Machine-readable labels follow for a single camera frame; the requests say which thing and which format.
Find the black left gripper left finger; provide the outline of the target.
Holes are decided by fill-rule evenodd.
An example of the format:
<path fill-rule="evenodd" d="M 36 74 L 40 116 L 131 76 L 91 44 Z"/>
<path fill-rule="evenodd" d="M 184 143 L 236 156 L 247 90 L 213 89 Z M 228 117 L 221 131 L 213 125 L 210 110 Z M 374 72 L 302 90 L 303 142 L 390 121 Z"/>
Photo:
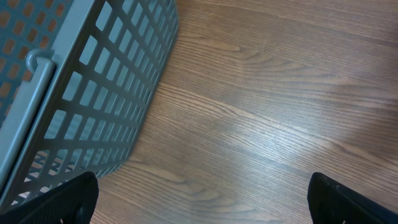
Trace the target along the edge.
<path fill-rule="evenodd" d="M 99 195 L 93 172 L 78 177 L 1 215 L 7 223 L 89 223 Z"/>

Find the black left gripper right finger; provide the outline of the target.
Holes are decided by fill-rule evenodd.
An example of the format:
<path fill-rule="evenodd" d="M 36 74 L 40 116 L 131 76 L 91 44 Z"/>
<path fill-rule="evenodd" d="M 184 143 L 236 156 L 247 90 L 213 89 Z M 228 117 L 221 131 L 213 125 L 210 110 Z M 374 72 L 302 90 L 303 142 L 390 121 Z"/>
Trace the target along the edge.
<path fill-rule="evenodd" d="M 307 192 L 314 224 L 397 224 L 397 214 L 332 178 L 315 172 Z"/>

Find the grey plastic mesh basket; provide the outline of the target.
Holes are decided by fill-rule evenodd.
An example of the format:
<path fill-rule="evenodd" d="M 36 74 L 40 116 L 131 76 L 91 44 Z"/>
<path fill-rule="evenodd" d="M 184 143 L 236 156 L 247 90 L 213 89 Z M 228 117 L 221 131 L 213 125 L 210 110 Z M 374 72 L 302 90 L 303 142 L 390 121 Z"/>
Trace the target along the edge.
<path fill-rule="evenodd" d="M 1 212 L 131 155 L 178 35 L 175 1 L 73 1 L 1 128 Z"/>

